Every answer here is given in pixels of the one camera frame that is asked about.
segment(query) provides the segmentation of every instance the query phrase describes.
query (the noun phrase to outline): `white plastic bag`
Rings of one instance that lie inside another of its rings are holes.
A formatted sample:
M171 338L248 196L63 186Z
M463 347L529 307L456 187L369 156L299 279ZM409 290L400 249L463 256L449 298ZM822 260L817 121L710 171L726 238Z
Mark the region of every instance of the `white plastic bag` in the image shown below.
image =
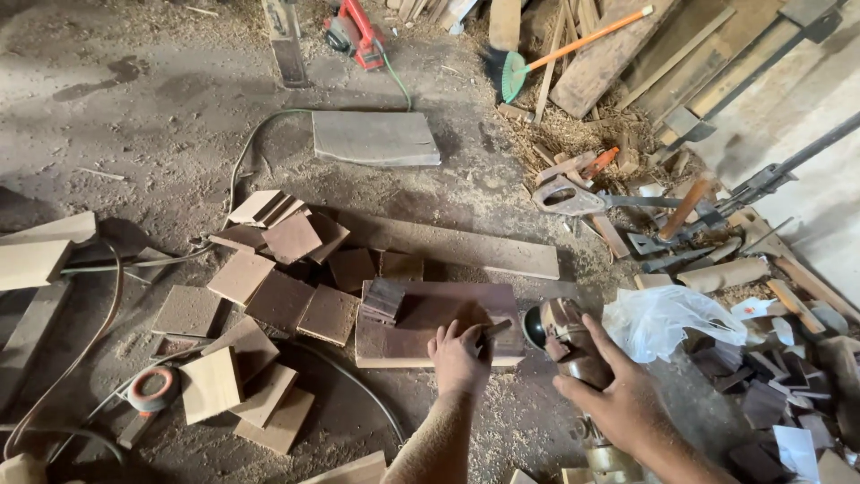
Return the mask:
M740 320L708 296L684 286L619 289L615 302L604 307L603 326L638 363L657 357L668 362L687 337L685 327L736 346L746 341L746 326Z

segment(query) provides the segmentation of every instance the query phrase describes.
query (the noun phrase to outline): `orange broom handle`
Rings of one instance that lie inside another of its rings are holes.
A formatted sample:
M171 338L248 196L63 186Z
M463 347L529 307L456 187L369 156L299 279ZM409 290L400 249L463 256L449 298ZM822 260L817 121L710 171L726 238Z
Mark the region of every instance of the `orange broom handle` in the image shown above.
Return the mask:
M567 53L571 53L574 50L586 45L587 43L593 42L594 40L597 40L600 37L603 37L604 35L609 34L610 32L614 32L614 31L620 29L621 27L627 25L628 23L635 22L635 21L643 18L644 16L650 15L653 12L654 12L654 6L649 5L648 7L645 7L644 9L639 10L635 14L630 14L630 15L626 16L625 18L623 18L619 21L615 21L615 22L607 25L606 27L603 27L602 29L598 30L597 32L586 35L585 37L583 37L579 40L575 40L575 41L567 44L566 46L564 46L564 47L562 47L562 48L560 48L554 52L551 52L551 53L544 55L542 58L532 62L531 64L527 65L526 67L528 67L528 71L534 71L535 69L537 69L541 65L544 65L547 62L550 62L552 59L558 59L562 55L565 55Z

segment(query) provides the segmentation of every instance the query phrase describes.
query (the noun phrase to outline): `red electric planer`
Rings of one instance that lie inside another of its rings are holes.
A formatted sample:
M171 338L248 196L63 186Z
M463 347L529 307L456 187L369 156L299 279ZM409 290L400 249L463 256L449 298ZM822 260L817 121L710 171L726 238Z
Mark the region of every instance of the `red electric planer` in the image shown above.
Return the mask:
M335 16L322 21L326 28L326 42L336 51L355 59L365 71L384 65L381 50L384 37L379 28L371 24L361 3L358 0L341 0L340 6L333 6L333 9Z

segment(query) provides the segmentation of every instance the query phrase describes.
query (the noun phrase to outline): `dirty floor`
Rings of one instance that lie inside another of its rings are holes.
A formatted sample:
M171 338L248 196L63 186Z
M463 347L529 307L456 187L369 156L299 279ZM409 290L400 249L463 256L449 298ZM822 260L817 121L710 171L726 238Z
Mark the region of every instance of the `dirty floor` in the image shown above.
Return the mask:
M151 245L186 254L194 249L189 240L220 227L230 168L250 129L266 115L283 108L406 106L386 71L364 72L323 44L323 0L299 9L307 72L315 85L308 90L278 86L258 2L193 5L219 16L160 0L56 0L25 3L0 18L0 230L89 209L110 222L109 235L124 240L129 251ZM478 57L479 36L450 36L426 22L406 28L393 12L377 5L368 9L372 20L400 34L386 29L389 57L414 109L428 118L442 165L381 170L321 161L313 157L310 115L284 115L263 130L244 160L239 199L255 189L278 188L317 206L556 245L561 282L453 266L434 275L509 282L520 309L542 297L572 295L600 313L617 288L632 288L633 263L611 263L600 239L588 231L569 233L561 218L532 206L522 185L527 171L513 156L510 125L494 111L494 92ZM148 328L169 288L206 285L227 255L210 251L178 264L151 287L127 278L111 332L40 418L76 425L146 365L155 343ZM82 274L75 284L58 329L34 365L34 378L5 421L23 415L107 313L113 273ZM4 337L32 294L19 293L0 307ZM238 315L234 310L231 317ZM345 351L317 347L349 366L351 345ZM233 437L232 415L187 427L176 405L131 453L133 471L122 480L298 482L375 450L384 450L389 460L396 455L394 434L367 395L300 349L281 348L282 363L301 375L298 386L316 396L290 456ZM695 445L719 456L747 437L736 405L716 394L683 354L651 370L664 383L673 418ZM394 409L408 434L433 402L432 372L357 373ZM568 434L573 414L550 385L554 374L554 365L531 349L515 370L493 374L475 422L470 481L507 482L514 468L522 468L540 482L561 482L560 468L585 464ZM118 435L132 416L120 403L102 413L95 428ZM35 449L44 442L26 439ZM73 463L54 469L63 479L120 480L102 449L88 444L75 451L64 459L77 454Z

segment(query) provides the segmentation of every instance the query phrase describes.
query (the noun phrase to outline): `wall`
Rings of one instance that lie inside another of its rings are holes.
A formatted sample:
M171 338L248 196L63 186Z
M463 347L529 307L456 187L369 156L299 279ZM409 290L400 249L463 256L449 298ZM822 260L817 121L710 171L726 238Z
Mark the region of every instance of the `wall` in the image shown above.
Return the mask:
M717 131L688 144L733 188L780 163L860 111L860 0L843 6L839 30L805 40L713 122ZM802 262L860 306L860 130L795 171L800 181L755 203Z

